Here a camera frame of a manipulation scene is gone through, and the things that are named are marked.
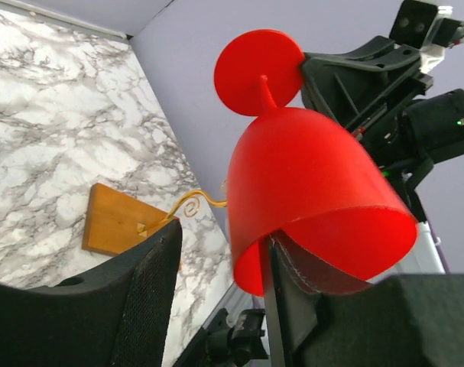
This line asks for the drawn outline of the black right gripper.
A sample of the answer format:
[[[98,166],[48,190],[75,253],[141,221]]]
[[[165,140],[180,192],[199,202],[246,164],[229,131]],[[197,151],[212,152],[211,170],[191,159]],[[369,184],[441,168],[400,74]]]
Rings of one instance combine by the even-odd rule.
[[[305,53],[301,99],[360,140],[380,167],[464,154],[464,90],[426,98],[420,53],[376,36],[344,54]]]

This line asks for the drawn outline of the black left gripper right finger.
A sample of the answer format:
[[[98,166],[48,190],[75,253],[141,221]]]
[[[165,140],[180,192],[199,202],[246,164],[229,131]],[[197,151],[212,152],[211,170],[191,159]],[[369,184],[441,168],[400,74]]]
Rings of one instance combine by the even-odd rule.
[[[313,294],[284,234],[260,246],[274,366],[464,366],[464,274],[401,274],[350,295]]]

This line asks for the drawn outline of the red plastic wine glass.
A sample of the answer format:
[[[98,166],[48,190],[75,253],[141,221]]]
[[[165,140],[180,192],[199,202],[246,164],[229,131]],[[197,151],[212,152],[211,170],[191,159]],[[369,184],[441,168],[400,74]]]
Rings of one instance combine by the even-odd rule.
[[[417,222],[360,143],[326,116],[290,101],[304,55],[276,30],[231,41],[214,71],[216,92],[252,117],[226,177],[235,283],[264,295],[261,253],[285,246],[315,291],[348,294],[398,263]]]

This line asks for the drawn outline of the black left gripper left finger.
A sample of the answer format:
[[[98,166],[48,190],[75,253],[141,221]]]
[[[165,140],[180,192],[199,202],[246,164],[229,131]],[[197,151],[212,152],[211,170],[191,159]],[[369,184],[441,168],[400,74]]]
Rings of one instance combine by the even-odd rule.
[[[53,287],[0,284],[0,366],[159,366],[182,247],[174,220]]]

